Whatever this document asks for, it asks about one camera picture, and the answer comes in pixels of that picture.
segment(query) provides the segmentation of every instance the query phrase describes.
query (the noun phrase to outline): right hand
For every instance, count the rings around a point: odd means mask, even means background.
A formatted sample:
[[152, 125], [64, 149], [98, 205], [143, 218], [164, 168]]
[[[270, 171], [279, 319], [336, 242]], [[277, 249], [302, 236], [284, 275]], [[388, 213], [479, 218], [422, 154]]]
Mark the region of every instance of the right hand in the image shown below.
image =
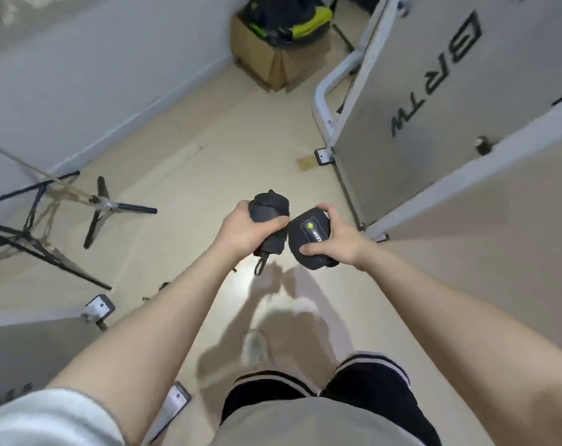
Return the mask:
[[347, 223], [332, 203], [321, 203], [318, 208], [326, 211], [330, 218], [330, 238], [320, 243], [309, 243], [300, 247], [303, 255], [328, 255], [340, 263], [363, 270], [366, 251], [375, 246], [371, 239], [359, 234], [353, 225]]

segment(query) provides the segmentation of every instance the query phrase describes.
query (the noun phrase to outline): white stripe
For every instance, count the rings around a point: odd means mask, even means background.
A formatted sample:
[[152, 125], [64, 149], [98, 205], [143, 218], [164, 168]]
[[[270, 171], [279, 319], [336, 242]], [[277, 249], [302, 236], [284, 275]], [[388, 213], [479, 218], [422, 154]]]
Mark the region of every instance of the white stripe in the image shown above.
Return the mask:
[[254, 382], [254, 381], [259, 381], [259, 380], [277, 380], [279, 382], [285, 383], [286, 385], [289, 385], [290, 387], [292, 387], [295, 390], [298, 390], [301, 394], [303, 394], [306, 397], [312, 396], [312, 394], [307, 392], [302, 386], [298, 385], [295, 382], [292, 382], [291, 380], [285, 379], [281, 376], [266, 375], [266, 374], [265, 375], [259, 375], [259, 376], [251, 376], [251, 377], [246, 377], [246, 378], [242, 377], [236, 383], [233, 384], [231, 390], [233, 390], [235, 387], [237, 387], [238, 385], [241, 385], [243, 383]]
[[353, 359], [353, 360], [349, 360], [347, 363], [341, 365], [340, 367], [337, 368], [337, 370], [335, 371], [335, 374], [337, 374], [339, 371], [345, 369], [346, 367], [353, 365], [354, 363], [377, 363], [379, 365], [383, 365], [386, 367], [390, 367], [392, 370], [396, 371], [398, 375], [401, 376], [401, 378], [405, 381], [405, 383], [407, 384], [408, 387], [411, 386], [411, 383], [409, 382], [409, 379], [407, 378], [407, 376], [403, 373], [403, 371], [401, 371], [398, 367], [396, 367], [395, 365], [393, 365], [392, 363], [382, 359], [381, 357], [378, 357], [377, 359]]

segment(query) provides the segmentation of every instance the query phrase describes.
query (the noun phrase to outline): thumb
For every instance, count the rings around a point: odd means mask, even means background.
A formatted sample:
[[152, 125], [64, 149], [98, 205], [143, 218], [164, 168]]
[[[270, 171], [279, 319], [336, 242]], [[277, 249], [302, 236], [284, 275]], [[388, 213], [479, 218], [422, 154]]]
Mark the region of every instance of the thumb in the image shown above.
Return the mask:
[[326, 250], [327, 244], [322, 241], [321, 243], [309, 243], [304, 244], [300, 247], [300, 253], [302, 255], [324, 255], [324, 251]]
[[287, 227], [287, 224], [289, 224], [288, 216], [278, 216], [275, 217], [274, 219], [271, 219], [270, 221], [260, 222], [258, 224], [258, 227], [262, 230], [263, 234], [270, 236], [276, 231], [279, 231], [282, 228]]

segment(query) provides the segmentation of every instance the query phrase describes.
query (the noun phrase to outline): shorts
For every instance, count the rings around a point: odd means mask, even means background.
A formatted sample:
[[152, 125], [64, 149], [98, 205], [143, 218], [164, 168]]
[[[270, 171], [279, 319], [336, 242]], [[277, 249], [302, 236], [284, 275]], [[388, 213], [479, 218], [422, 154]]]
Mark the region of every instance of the shorts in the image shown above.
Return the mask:
[[353, 405], [392, 421], [426, 446], [441, 444], [417, 405], [404, 369], [384, 355], [368, 352], [358, 352], [343, 361], [320, 394], [296, 377], [276, 370], [244, 375], [235, 381], [225, 399], [221, 423], [248, 405], [304, 397], [325, 397]]

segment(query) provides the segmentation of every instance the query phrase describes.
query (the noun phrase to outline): shoe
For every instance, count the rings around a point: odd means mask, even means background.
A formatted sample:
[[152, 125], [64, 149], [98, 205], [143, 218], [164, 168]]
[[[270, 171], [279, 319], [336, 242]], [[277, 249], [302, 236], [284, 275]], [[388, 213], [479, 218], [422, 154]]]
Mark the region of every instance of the shoe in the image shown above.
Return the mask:
[[258, 330], [249, 330], [242, 346], [242, 365], [248, 368], [272, 368], [269, 342]]

